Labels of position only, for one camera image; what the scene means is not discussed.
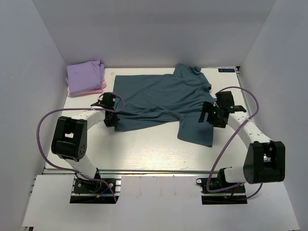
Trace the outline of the teal blue t shirt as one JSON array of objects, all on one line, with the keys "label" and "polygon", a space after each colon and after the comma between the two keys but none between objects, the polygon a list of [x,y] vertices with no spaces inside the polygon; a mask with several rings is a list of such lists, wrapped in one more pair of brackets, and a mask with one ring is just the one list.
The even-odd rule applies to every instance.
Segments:
[{"label": "teal blue t shirt", "polygon": [[178,139],[211,147],[214,128],[199,123],[204,102],[213,103],[211,84],[197,66],[177,64],[173,74],[117,75],[113,92],[125,101],[116,132],[179,122]]}]

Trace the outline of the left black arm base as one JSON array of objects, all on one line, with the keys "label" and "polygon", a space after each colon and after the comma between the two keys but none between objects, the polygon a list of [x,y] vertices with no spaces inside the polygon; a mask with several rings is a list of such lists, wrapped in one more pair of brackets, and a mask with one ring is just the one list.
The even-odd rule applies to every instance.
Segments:
[{"label": "left black arm base", "polygon": [[75,176],[70,196],[71,204],[116,204],[120,196],[121,177],[110,174],[101,174],[101,181],[90,181]]}]

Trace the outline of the dark blue corner label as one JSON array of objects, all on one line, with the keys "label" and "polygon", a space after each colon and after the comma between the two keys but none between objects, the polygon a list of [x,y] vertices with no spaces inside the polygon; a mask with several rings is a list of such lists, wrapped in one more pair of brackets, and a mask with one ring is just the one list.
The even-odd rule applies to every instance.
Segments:
[{"label": "dark blue corner label", "polygon": [[235,73],[235,69],[233,68],[219,68],[218,71],[220,73]]}]

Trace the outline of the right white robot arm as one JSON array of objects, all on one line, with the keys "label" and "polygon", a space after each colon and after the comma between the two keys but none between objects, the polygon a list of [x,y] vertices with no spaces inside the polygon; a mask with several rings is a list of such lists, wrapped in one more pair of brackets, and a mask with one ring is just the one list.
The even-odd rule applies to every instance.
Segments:
[{"label": "right white robot arm", "polygon": [[211,190],[230,191],[237,184],[281,182],[285,178],[285,145],[267,137],[248,117],[246,109],[235,105],[231,91],[216,93],[214,103],[204,102],[199,122],[216,128],[231,127],[247,148],[244,164],[219,170],[210,180]]}]

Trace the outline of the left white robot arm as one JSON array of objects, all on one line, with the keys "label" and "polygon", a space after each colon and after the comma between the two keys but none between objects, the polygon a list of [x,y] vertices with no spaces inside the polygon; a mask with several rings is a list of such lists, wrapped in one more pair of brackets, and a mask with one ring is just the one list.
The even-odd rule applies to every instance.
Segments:
[{"label": "left white robot arm", "polygon": [[118,98],[114,93],[104,93],[89,110],[74,117],[61,116],[57,120],[51,152],[65,160],[79,178],[86,180],[85,186],[91,192],[101,188],[102,180],[98,169],[86,155],[88,130],[99,122],[104,122],[108,128],[117,126],[120,119],[115,112],[115,102]]}]

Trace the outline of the aluminium front rail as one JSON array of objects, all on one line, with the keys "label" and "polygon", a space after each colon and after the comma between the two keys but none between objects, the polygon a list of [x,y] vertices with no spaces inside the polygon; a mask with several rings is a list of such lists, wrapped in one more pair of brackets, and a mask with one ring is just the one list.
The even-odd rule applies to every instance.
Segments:
[{"label": "aluminium front rail", "polygon": [[[125,170],[125,169],[97,169],[101,174],[209,174],[210,170],[145,170],[145,169],[135,169],[135,170]],[[72,169],[63,170],[57,168],[44,168],[42,175],[45,174],[71,174]]]}]

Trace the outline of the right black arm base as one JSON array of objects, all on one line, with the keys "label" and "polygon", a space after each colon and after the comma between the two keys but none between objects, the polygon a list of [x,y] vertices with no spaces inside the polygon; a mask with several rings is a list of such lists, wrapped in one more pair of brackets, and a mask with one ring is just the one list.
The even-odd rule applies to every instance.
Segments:
[{"label": "right black arm base", "polygon": [[[247,204],[246,191],[243,185],[221,192],[209,192],[206,188],[208,178],[197,178],[195,183],[201,187],[202,205],[243,205]],[[223,170],[212,176],[209,182],[210,190],[220,190],[236,183],[227,183]]]}]

